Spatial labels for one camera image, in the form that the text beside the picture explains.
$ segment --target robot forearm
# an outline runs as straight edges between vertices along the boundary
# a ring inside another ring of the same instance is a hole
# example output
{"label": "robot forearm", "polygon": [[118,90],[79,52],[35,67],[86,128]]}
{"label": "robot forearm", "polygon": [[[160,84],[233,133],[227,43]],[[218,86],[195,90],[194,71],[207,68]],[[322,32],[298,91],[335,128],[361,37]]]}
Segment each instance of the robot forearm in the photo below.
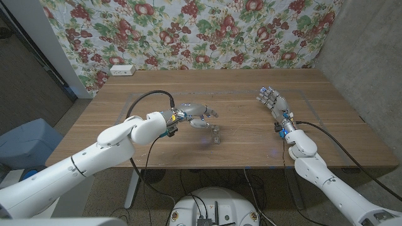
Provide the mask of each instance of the robot forearm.
{"label": "robot forearm", "polygon": [[355,189],[336,177],[317,158],[298,158],[296,172],[321,189],[337,209],[354,225],[378,225],[402,213],[372,204]]}

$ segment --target wooden table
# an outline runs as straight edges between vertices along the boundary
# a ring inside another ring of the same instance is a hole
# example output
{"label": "wooden table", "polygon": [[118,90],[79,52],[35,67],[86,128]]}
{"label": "wooden table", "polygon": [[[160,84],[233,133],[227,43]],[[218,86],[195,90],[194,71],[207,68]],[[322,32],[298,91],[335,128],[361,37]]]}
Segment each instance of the wooden table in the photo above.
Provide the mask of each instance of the wooden table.
{"label": "wooden table", "polygon": [[[210,130],[178,125],[173,137],[152,148],[148,168],[274,168],[283,167],[283,142],[274,132],[274,119],[256,100],[262,86],[272,86],[287,100],[297,121],[326,128],[360,162],[368,167],[395,167],[398,160],[357,112],[318,70],[170,70],[137,71],[132,77],[111,77],[48,158],[52,165],[90,146],[104,129],[124,120],[128,107],[150,90],[170,92],[176,105],[207,104],[219,113],[208,118],[220,126],[221,144],[212,144]],[[150,95],[133,115],[169,109],[168,97]],[[354,166],[341,149],[322,132],[299,125],[318,146],[331,168]],[[149,145],[136,146],[134,155],[144,168]],[[287,153],[285,163],[294,161]],[[129,161],[119,167],[131,167]]]}

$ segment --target floral backdrop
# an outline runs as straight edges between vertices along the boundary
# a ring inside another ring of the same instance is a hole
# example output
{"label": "floral backdrop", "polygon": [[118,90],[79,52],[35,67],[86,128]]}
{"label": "floral backdrop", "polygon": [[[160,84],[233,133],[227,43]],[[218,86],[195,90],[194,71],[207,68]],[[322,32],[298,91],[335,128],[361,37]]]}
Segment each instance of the floral backdrop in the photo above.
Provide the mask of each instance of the floral backdrop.
{"label": "floral backdrop", "polygon": [[343,0],[40,0],[94,96],[137,70],[309,68]]}

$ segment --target wire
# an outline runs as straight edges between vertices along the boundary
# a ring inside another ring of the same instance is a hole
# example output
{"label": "wire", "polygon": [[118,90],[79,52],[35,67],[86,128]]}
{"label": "wire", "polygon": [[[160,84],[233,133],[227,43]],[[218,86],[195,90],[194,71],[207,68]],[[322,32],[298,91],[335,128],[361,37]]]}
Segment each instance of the wire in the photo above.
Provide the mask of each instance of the wire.
{"label": "wire", "polygon": [[175,198],[173,198],[172,196],[170,196],[170,195],[168,195],[168,194],[165,194],[165,193],[163,193],[163,192],[161,192],[161,191],[158,191],[157,189],[155,189],[154,187],[152,187],[152,186],[144,179],[144,177],[142,176],[142,174],[139,172],[139,170],[138,170],[136,164],[134,163],[133,158],[130,158],[130,162],[131,162],[132,166],[134,167],[135,172],[137,173],[137,175],[139,176],[139,178],[144,182],[145,185],[147,185],[149,188],[151,188],[154,192],[156,192],[156,193],[158,193],[158,194],[160,194],[160,195],[169,197],[170,199],[173,200],[174,205],[176,205],[176,200],[175,200]]}
{"label": "wire", "polygon": [[310,222],[313,222],[313,223],[315,223],[315,224],[317,224],[317,225],[328,226],[328,225],[325,225],[325,224],[323,224],[323,223],[316,222],[316,221],[314,221],[314,220],[312,220],[312,219],[310,219],[310,218],[304,216],[304,214],[302,214],[301,211],[297,208],[297,205],[296,205],[296,202],[295,202],[295,197],[293,196],[293,193],[291,192],[290,184],[289,184],[289,181],[288,181],[288,176],[286,175],[286,165],[285,165],[285,140],[283,140],[282,160],[283,160],[283,172],[284,172],[284,174],[285,174],[285,180],[286,180],[286,185],[287,185],[287,187],[288,187],[288,192],[289,192],[290,197],[291,197],[291,202],[292,202],[293,206],[295,207],[295,209],[297,210],[297,212],[298,212],[304,219],[306,219],[306,220],[308,220],[308,221],[310,221]]}
{"label": "wire", "polygon": [[[207,211],[207,206],[206,206],[206,204],[205,204],[204,201],[202,201],[202,199],[201,199],[200,197],[198,197],[197,195],[183,195],[183,196],[181,196],[181,197],[177,200],[177,202],[179,202],[182,198],[187,197],[187,196],[192,196],[192,197],[195,197],[195,198],[198,198],[199,200],[201,200],[202,204],[204,205],[205,211]],[[165,225],[168,225],[168,222],[169,222],[169,219],[170,219],[170,214],[171,214],[171,212],[172,212],[174,209],[175,209],[175,207],[173,207],[173,208],[170,210],[170,213],[169,213],[168,219],[166,220]]]}
{"label": "wire", "polygon": [[166,94],[166,95],[169,96],[169,98],[170,98],[170,107],[171,107],[171,108],[174,108],[174,107],[175,107],[175,101],[173,100],[173,97],[171,96],[171,94],[169,94],[168,92],[163,91],[163,90],[153,90],[153,91],[149,91],[149,92],[147,92],[147,93],[145,93],[145,94],[139,96],[139,97],[131,104],[130,108],[129,108],[128,111],[127,111],[126,118],[130,117],[131,111],[133,111],[134,106],[135,106],[140,100],[142,100],[144,97],[146,97],[146,96],[148,96],[148,95],[151,95],[151,94]]}
{"label": "wire", "polygon": [[[155,140],[152,142],[151,147],[149,148],[149,151],[148,151],[148,156],[146,157],[146,163],[145,163],[144,175],[145,175],[145,173],[146,173],[146,167],[148,166],[149,155],[151,154],[152,147],[153,147],[154,143],[155,143],[155,142],[156,142],[156,141],[157,141],[159,138],[160,138],[160,137],[156,138],[156,139],[155,139]],[[147,201],[146,201],[146,194],[145,194],[145,183],[144,183],[143,185],[144,185],[144,189],[143,189],[143,191],[144,191],[144,200],[145,200],[145,205],[146,205],[146,208],[148,209],[148,214],[149,214],[149,223],[150,223],[150,225],[152,226],[151,210],[149,209],[148,203],[147,203]]]}
{"label": "wire", "polygon": [[[135,105],[136,105],[140,100],[142,100],[144,97],[146,97],[146,96],[148,96],[148,95],[151,95],[151,94],[166,94],[166,95],[169,96],[169,98],[170,98],[170,107],[175,107],[175,102],[174,102],[173,97],[171,96],[171,94],[169,94],[168,92],[163,91],[163,90],[153,90],[153,91],[150,91],[150,92],[147,92],[147,93],[141,95],[140,97],[138,97],[138,98],[133,102],[133,104],[131,104],[131,106],[130,106],[128,112],[127,112],[127,115],[126,115],[126,119],[127,119],[128,117],[130,117],[131,112],[133,111]],[[144,182],[145,185],[147,185],[148,187],[150,187],[154,192],[159,193],[160,195],[167,196],[167,197],[171,198],[171,199],[173,200],[174,205],[176,205],[176,201],[175,201],[175,199],[174,199],[172,196],[170,196],[170,195],[168,195],[168,194],[165,194],[165,193],[163,193],[163,192],[158,191],[157,189],[155,189],[154,187],[152,187],[147,181],[144,180],[144,177],[143,177],[142,174],[139,172],[139,170],[138,170],[136,164],[134,163],[134,159],[133,159],[133,158],[130,158],[130,163],[132,164],[132,166],[134,167],[135,172],[137,173],[137,175],[139,176],[139,178]]]}
{"label": "wire", "polygon": [[256,202],[257,210],[258,210],[258,211],[260,212],[260,214],[261,214],[263,217],[265,217],[265,219],[267,219],[272,225],[276,226],[276,224],[275,224],[269,217],[267,217],[267,216],[258,208],[257,198],[256,198],[256,195],[254,194],[254,189],[252,188],[251,183],[250,183],[250,181],[249,181],[249,178],[247,177],[246,169],[244,168],[243,170],[244,170],[244,176],[246,177],[246,180],[247,180],[247,182],[248,182],[248,184],[249,184],[249,186],[250,186],[251,193],[253,194],[254,201]]}
{"label": "wire", "polygon": [[[184,187],[183,180],[182,180],[182,169],[180,170],[180,183],[182,184],[182,188],[183,188],[183,191],[184,191],[184,195],[187,195],[187,192],[186,192],[186,189],[185,189],[185,187]],[[200,206],[198,205],[197,201],[195,201],[195,198],[194,198],[193,194],[191,193],[191,191],[190,191],[190,195],[191,195],[191,197],[193,197],[195,204],[197,204],[197,208],[198,208],[198,210],[199,210],[199,212],[200,212],[200,217],[201,217],[202,215],[201,215]]]}
{"label": "wire", "polygon": [[338,142],[338,140],[336,140],[329,132],[325,131],[324,129],[322,129],[319,126],[316,126],[315,124],[312,124],[310,122],[302,122],[302,121],[296,121],[296,124],[307,124],[309,126],[313,126],[316,127],[317,129],[321,130],[323,133],[325,133],[328,137],[330,137],[333,141],[335,141],[335,143],[344,151],[344,153],[354,162],[354,164],[356,164],[360,170],[362,170],[366,175],[368,175],[372,180],[374,180],[379,186],[381,186],[382,188],[384,188],[386,191],[388,191],[392,196],[394,196],[395,198],[397,198],[399,201],[402,202],[402,197],[400,197],[398,194],[396,194],[393,190],[389,189],[387,186],[385,186],[384,184],[382,184],[379,180],[377,180],[377,178],[373,177],[373,175],[371,175],[366,169],[363,168],[363,166],[361,166],[350,154],[349,152],[346,151],[346,149]]}
{"label": "wire", "polygon": [[113,210],[113,212],[109,215],[109,217],[111,217],[113,215],[113,213],[115,213],[118,210],[125,210],[127,212],[127,216],[126,215],[120,215],[119,218],[121,219],[121,217],[125,217],[126,218],[126,223],[129,224],[129,222],[130,222],[130,213],[125,208],[117,208],[117,209]]}

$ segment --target power outlet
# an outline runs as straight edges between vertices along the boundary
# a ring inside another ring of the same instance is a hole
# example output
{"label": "power outlet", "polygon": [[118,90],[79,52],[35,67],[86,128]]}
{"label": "power outlet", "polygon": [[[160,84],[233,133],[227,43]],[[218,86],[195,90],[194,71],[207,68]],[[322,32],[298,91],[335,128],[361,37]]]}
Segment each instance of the power outlet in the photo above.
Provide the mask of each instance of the power outlet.
{"label": "power outlet", "polygon": [[133,75],[136,71],[134,65],[113,65],[111,68],[112,75]]}

